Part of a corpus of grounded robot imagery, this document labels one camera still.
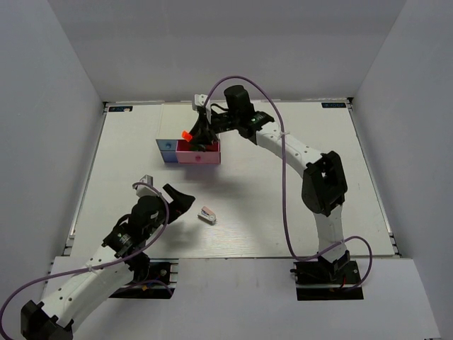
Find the orange cap black highlighter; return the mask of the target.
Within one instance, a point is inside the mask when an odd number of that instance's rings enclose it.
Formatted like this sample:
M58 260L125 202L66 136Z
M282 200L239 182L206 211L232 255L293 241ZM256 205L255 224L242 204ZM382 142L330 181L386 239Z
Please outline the orange cap black highlighter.
M200 138L197 135L192 134L186 130L182 131L181 133L182 139L190 146L199 146L202 143L200 142Z

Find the pink drawer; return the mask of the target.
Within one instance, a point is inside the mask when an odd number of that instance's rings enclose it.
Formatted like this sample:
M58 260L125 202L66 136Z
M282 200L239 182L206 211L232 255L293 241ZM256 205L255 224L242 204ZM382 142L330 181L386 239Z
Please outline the pink drawer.
M176 157L180 164L220 164L220 142L200 149L185 140L179 140L176 147Z

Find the light blue small drawer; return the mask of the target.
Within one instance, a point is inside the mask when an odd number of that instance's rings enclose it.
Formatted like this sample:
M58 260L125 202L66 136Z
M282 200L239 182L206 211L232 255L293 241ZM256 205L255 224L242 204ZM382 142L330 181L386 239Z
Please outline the light blue small drawer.
M156 139L157 146L161 153L164 163L177 163L178 158L176 155L177 140Z

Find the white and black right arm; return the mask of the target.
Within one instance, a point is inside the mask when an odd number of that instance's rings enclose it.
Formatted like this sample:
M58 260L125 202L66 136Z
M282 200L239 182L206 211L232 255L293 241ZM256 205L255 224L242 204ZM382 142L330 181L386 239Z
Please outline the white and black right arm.
M222 113L213 110L214 104L206 95L194 96L193 110L198 118L185 140L207 146L217 142L220 133L235 130L293 168L302 178L302 201L314 214L320 275L330 283L338 281L350 261L341 217L348 186L340 156L334 151L320 152L284 132L274 117L255 109L242 85L230 86L224 96L227 108Z

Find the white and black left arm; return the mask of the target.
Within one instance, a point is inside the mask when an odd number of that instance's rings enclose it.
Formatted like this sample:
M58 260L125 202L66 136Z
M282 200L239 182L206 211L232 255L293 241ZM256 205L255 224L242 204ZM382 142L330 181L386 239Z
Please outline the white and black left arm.
M72 339L81 323L113 293L148 278L151 264L145 249L191 208L195 197L169 184L163 190L170 200L143 181L133 188L137 203L116 222L84 267L68 273L68 280L41 301L22 307L25 339Z

